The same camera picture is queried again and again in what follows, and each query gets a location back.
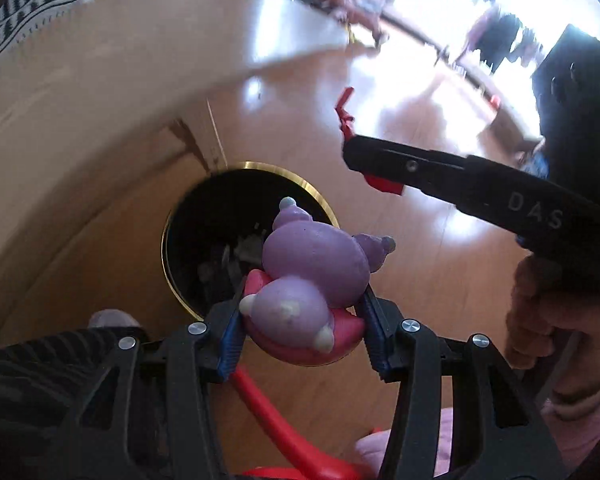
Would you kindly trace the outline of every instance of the pink sleeve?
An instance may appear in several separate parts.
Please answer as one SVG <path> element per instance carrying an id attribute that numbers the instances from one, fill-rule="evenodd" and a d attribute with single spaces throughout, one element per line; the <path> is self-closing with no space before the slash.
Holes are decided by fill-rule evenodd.
<path id="1" fill-rule="evenodd" d="M 453 409 L 445 408 L 440 412 L 440 437 L 438 439 L 435 476 L 449 471 L 453 420 Z M 376 477 L 380 472 L 382 460 L 384 460 L 384 452 L 389 442 L 389 433 L 391 433 L 390 430 L 379 431 L 378 433 L 367 435 L 356 442 L 357 454 Z"/>
<path id="2" fill-rule="evenodd" d="M 600 440 L 600 391 L 576 404 L 547 401 L 542 416 L 564 463 L 574 469 Z"/>

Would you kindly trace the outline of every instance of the shoe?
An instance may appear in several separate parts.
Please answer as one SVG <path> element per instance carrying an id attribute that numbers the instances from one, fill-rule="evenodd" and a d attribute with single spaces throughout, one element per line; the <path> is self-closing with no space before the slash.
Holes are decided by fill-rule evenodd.
<path id="1" fill-rule="evenodd" d="M 108 308 L 107 310 L 99 310 L 89 320 L 88 328 L 108 328 L 118 326 L 140 326 L 140 323 L 122 310 Z"/>

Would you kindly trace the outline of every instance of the plastic toy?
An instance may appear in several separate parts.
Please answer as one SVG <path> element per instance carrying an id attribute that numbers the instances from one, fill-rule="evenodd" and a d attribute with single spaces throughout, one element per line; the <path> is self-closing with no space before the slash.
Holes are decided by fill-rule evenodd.
<path id="1" fill-rule="evenodd" d="M 346 308 L 394 250 L 391 237 L 351 237 L 283 198 L 262 250 L 265 272 L 251 271 L 240 302 L 247 332 L 273 357 L 293 364 L 343 357 L 364 333 L 364 322 Z"/>

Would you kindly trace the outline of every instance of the metal screw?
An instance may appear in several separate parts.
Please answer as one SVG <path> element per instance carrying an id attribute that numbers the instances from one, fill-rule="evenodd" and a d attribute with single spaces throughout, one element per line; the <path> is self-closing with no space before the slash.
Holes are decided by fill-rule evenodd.
<path id="1" fill-rule="evenodd" d="M 405 319 L 402 322 L 402 329 L 405 332 L 417 332 L 420 330 L 420 324 L 415 319 Z"/>
<path id="2" fill-rule="evenodd" d="M 201 321 L 197 321 L 195 323 L 191 323 L 189 325 L 188 330 L 191 335 L 202 334 L 202 333 L 205 333 L 205 331 L 206 331 L 206 325 L 204 323 L 202 323 Z"/>
<path id="3" fill-rule="evenodd" d="M 136 340 L 135 338 L 128 335 L 126 337 L 123 337 L 120 341 L 118 341 L 118 346 L 122 350 L 129 350 L 130 348 L 136 346 Z"/>
<path id="4" fill-rule="evenodd" d="M 471 341 L 474 342 L 474 345 L 479 346 L 480 348 L 487 348 L 489 346 L 489 338 L 484 334 L 476 334 L 471 338 Z"/>

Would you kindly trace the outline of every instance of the red object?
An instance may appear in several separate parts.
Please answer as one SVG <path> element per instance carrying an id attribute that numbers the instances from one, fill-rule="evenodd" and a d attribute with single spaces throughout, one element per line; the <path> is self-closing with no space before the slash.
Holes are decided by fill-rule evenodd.
<path id="1" fill-rule="evenodd" d="M 502 100 L 500 99 L 500 97 L 495 94 L 491 96 L 491 99 L 489 99 L 489 104 L 494 110 L 498 110 L 500 108 L 501 102 Z"/>
<path id="2" fill-rule="evenodd" d="M 280 412 L 264 396 L 242 366 L 238 365 L 231 375 L 230 381 L 238 391 L 242 402 L 255 416 L 260 427 L 301 475 L 309 480 L 362 480 L 363 472 L 360 468 L 329 456 L 307 442 L 280 415 Z M 284 478 L 302 480 L 301 476 L 285 476 Z"/>
<path id="3" fill-rule="evenodd" d="M 252 270 L 244 284 L 244 295 L 256 294 L 271 281 L 266 272 L 258 269 Z M 343 308 L 334 308 L 331 313 L 333 314 L 334 345 L 333 350 L 328 354 L 310 348 L 290 348 L 281 345 L 261 334 L 248 317 L 243 317 L 242 321 L 251 339 L 267 354 L 295 365 L 320 366 L 342 359 L 360 343 L 365 333 L 365 322 L 359 317 Z"/>
<path id="4" fill-rule="evenodd" d="M 344 142 L 347 142 L 351 137 L 356 135 L 356 133 L 353 131 L 353 121 L 356 119 L 344 109 L 344 105 L 347 104 L 347 101 L 349 101 L 349 98 L 353 92 L 353 87 L 349 86 L 345 88 L 344 92 L 340 96 L 340 99 L 338 99 L 338 103 L 336 104 L 336 113 L 340 119 L 340 130 L 344 136 Z M 392 182 L 391 180 L 368 174 L 363 174 L 363 176 L 365 177 L 366 183 L 378 191 L 401 195 L 402 191 L 404 190 L 403 184 L 400 184 L 399 182 Z"/>

